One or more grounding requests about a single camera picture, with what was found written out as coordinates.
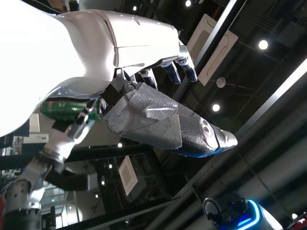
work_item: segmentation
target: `spotlight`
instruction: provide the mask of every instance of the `spotlight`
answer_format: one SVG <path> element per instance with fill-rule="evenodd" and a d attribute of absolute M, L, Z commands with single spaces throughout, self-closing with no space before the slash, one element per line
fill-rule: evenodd
<path fill-rule="evenodd" d="M 215 112 L 217 112 L 217 111 L 220 110 L 220 106 L 219 106 L 218 104 L 214 104 L 214 105 L 212 106 L 212 110 L 215 111 Z"/>
<path fill-rule="evenodd" d="M 258 44 L 260 49 L 267 49 L 268 48 L 268 42 L 266 40 L 262 40 Z"/>
<path fill-rule="evenodd" d="M 189 6 L 191 6 L 191 1 L 190 1 L 190 0 L 187 0 L 187 1 L 186 1 L 186 7 L 189 7 Z"/>

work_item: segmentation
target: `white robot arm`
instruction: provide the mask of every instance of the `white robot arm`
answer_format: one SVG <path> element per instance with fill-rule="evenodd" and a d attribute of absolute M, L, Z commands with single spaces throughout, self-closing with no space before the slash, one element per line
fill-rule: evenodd
<path fill-rule="evenodd" d="M 0 137 L 20 127 L 48 97 L 95 99 L 117 69 L 129 76 L 163 66 L 180 83 L 177 61 L 197 76 L 177 30 L 135 15 L 88 10 L 50 15 L 20 0 L 1 0 L 0 104 L 20 101 L 22 113 L 0 115 Z"/>

